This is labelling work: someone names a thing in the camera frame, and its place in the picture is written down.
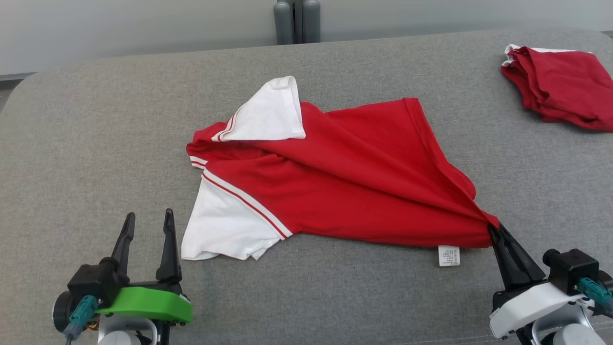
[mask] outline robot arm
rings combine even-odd
[[[134,238],[129,213],[111,257],[82,265],[53,308],[55,328],[67,344],[86,329],[98,331],[100,345],[168,345],[170,328],[191,322],[192,306],[181,289],[181,266],[171,209],[164,218],[164,249],[156,280],[130,282],[128,255]],[[142,335],[151,333],[151,339]]]
[[[560,253],[548,250],[543,262],[550,267],[545,279],[541,268],[501,224],[490,227],[493,248],[504,290],[493,296],[490,328],[496,338],[516,333],[522,345],[575,345],[604,342],[594,332],[592,315],[612,317],[613,279],[599,263],[579,249]],[[560,328],[543,339],[542,331]]]

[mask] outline folded red cloth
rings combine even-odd
[[[613,132],[613,80],[588,52],[508,45],[503,74],[545,122]]]

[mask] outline gray cylinder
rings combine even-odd
[[[317,43],[321,41],[321,5],[318,0],[303,0],[303,42]]]
[[[280,1],[274,4],[272,9],[275,14],[276,43],[294,43],[292,7],[286,2]]]

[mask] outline gray fabric surface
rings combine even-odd
[[[6,100],[9,98],[11,91],[13,90],[0,88],[0,112],[2,112],[2,108],[4,108]]]
[[[198,191],[193,132],[285,75],[322,110],[418,97],[479,205],[537,261],[578,247],[613,272],[613,135],[523,111],[500,73],[508,43],[588,50],[613,71],[610,38],[552,29],[132,56],[27,78],[0,116],[0,343],[62,343],[55,298],[79,265],[110,254],[130,211],[128,273],[152,279],[165,207],[181,239]],[[499,342],[491,249],[439,268],[432,249],[296,235],[259,261],[183,262],[183,275],[194,322],[172,344]],[[613,341],[611,321],[594,322]],[[95,343],[91,333],[77,344]]]

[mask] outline white label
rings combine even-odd
[[[460,264],[460,247],[438,246],[438,264],[440,267]]]

